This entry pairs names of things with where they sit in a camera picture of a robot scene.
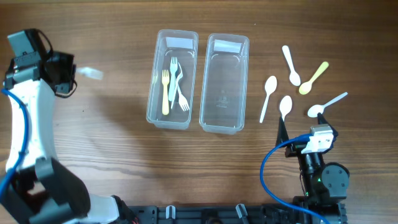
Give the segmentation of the white plastic fork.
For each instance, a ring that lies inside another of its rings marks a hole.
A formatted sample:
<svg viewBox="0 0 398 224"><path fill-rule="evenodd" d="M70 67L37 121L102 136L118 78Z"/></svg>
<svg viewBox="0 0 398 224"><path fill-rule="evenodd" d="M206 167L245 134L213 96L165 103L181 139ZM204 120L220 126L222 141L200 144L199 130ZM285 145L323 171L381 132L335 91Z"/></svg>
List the white plastic fork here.
<svg viewBox="0 0 398 224"><path fill-rule="evenodd" d="M183 111L188 111L190 109L187 99L182 94L180 87L177 87L178 91L178 103Z"/></svg>
<svg viewBox="0 0 398 224"><path fill-rule="evenodd" d="M180 80L183 77L183 72L182 72L182 68L181 68L180 63L178 62L177 65L178 65L177 72L179 72L179 74L177 75L177 77L175 79L175 88L174 88L174 95L173 95L173 98L172 98L171 108L174 107L175 99L176 99L176 96L177 96L177 90L179 88L179 82L180 82Z"/></svg>
<svg viewBox="0 0 398 224"><path fill-rule="evenodd" d="M76 72L81 76L95 79L95 80L102 80L103 79L103 72L91 67L80 67L77 68Z"/></svg>

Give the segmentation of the light blue plastic fork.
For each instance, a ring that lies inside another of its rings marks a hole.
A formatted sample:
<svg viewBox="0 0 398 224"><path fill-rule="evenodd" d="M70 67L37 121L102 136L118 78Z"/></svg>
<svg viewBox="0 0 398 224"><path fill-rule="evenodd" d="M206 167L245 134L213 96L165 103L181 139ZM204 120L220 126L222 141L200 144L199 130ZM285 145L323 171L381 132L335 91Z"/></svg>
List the light blue plastic fork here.
<svg viewBox="0 0 398 224"><path fill-rule="evenodd" d="M170 60L170 85L169 85L169 101L172 101L173 95L174 95L174 88L175 88L175 73L177 72L178 69L178 59L177 57L172 57Z"/></svg>

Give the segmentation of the yellow plastic fork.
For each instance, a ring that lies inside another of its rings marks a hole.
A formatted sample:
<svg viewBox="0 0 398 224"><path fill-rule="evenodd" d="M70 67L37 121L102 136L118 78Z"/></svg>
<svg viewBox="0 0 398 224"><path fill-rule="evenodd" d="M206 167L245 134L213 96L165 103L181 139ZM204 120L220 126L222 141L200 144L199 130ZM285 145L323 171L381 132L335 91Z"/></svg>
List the yellow plastic fork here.
<svg viewBox="0 0 398 224"><path fill-rule="evenodd" d="M162 84L163 84L163 95L162 95L162 114L169 114L169 100L168 100L168 85L170 82L170 75L168 70L162 70Z"/></svg>

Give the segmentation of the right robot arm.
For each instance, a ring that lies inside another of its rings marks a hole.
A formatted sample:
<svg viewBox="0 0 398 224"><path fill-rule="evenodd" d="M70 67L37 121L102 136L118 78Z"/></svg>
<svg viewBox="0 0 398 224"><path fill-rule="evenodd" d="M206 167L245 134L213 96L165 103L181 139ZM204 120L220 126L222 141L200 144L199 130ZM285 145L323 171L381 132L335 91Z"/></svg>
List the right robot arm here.
<svg viewBox="0 0 398 224"><path fill-rule="evenodd" d="M296 157L303 195L295 196L291 210L298 223L347 223L345 205L349 187L349 170L336 162L325 163L323 155L333 149L338 132L321 113L310 135L289 138L285 122L279 120L275 146L285 149L285 157Z"/></svg>

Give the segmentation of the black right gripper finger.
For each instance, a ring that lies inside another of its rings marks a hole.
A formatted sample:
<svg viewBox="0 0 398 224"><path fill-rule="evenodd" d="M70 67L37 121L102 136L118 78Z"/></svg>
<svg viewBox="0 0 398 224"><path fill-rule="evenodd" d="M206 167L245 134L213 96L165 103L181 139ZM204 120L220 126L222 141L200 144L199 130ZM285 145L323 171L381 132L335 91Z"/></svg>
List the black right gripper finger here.
<svg viewBox="0 0 398 224"><path fill-rule="evenodd" d="M325 117L321 113L317 114L317 121L318 124L327 124L330 126L330 123L325 119Z"/></svg>
<svg viewBox="0 0 398 224"><path fill-rule="evenodd" d="M289 140L289 135L287 133L285 122L282 117L279 118L279 127L277 132L277 138L275 145L278 146L279 144L286 142Z"/></svg>

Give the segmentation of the yellow plastic spoon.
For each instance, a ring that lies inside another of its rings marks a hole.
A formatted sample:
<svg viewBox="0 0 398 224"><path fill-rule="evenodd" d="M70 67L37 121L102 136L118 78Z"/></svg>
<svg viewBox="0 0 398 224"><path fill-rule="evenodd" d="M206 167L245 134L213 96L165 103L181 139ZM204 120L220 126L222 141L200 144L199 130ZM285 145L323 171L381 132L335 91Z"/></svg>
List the yellow plastic spoon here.
<svg viewBox="0 0 398 224"><path fill-rule="evenodd" d="M316 72L313 74L313 76L311 77L311 79L309 79L309 81L303 83L300 85L300 88L298 90L298 92L301 95L306 95L308 94L311 89L312 89L312 85L315 82L315 80L329 67L329 63L328 62L322 62L321 65L319 66L319 68L316 70Z"/></svg>

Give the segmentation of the clear plastic container left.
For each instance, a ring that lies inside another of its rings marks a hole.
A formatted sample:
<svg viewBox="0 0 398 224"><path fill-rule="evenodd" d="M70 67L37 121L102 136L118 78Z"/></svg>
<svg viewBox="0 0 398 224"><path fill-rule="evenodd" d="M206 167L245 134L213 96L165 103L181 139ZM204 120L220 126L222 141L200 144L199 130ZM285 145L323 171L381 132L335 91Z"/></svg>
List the clear plastic container left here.
<svg viewBox="0 0 398 224"><path fill-rule="evenodd" d="M195 74L198 34L186 30L160 30L147 102L146 118L158 128L189 127Z"/></svg>

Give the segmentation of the clear plastic container right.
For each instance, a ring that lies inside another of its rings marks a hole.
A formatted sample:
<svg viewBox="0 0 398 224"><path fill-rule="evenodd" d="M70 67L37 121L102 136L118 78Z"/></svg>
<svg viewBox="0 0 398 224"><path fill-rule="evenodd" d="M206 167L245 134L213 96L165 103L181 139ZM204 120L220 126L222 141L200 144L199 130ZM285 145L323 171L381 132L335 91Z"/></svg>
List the clear plastic container right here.
<svg viewBox="0 0 398 224"><path fill-rule="evenodd" d="M201 92L199 123L204 131L235 134L245 124L249 39L211 34Z"/></svg>

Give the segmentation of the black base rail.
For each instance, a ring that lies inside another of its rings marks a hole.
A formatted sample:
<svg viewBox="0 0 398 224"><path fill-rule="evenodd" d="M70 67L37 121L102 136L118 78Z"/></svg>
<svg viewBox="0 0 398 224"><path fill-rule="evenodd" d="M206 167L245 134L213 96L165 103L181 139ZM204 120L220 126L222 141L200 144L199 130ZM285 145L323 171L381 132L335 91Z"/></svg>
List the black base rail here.
<svg viewBox="0 0 398 224"><path fill-rule="evenodd" d="M137 215L139 223L151 224L321 224L348 222L344 205L324 208L319 213L324 219L280 204L265 204L261 206L239 204L227 207L133 206L130 209Z"/></svg>

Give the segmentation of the clear plastic container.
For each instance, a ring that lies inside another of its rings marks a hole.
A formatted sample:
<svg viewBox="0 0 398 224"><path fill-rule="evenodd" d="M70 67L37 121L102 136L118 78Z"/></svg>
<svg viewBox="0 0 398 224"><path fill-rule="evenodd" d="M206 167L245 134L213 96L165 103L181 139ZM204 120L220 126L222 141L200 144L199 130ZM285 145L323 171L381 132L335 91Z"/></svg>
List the clear plastic container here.
<svg viewBox="0 0 398 224"><path fill-rule="evenodd" d="M249 39L211 34L201 92L199 123L204 131L235 134L245 124Z"/></svg>
<svg viewBox="0 0 398 224"><path fill-rule="evenodd" d="M198 34L186 30L160 30L147 102L146 118L158 128L189 127L195 74Z"/></svg>

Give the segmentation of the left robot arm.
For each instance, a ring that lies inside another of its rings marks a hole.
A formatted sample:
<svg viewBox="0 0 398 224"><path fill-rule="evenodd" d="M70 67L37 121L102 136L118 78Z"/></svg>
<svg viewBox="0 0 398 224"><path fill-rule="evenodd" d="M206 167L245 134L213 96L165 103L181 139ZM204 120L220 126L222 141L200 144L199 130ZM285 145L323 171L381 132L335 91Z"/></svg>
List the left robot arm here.
<svg viewBox="0 0 398 224"><path fill-rule="evenodd" d="M14 58L2 93L11 101L12 140L1 204L19 223L127 223L134 216L115 196L90 194L56 154L56 98L74 94L72 54L57 52L38 29L8 36Z"/></svg>

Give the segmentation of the white plastic spoon long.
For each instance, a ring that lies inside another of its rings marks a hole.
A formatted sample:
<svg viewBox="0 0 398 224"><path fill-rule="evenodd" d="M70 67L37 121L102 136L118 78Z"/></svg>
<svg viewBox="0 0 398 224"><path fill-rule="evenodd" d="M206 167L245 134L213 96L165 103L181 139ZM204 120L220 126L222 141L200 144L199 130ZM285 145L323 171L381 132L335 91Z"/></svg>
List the white plastic spoon long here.
<svg viewBox="0 0 398 224"><path fill-rule="evenodd" d="M264 89L265 89L265 92L266 92L266 98L264 100L264 104L263 104L262 111L261 111L261 116L260 116L260 119L259 119L260 123L263 123L263 121L264 121L264 117L265 117L265 114L266 114L267 105L268 105L268 102L269 102L270 95L273 92L275 92L276 88L277 88L277 78L275 76L270 76L266 80L265 85L264 85Z"/></svg>

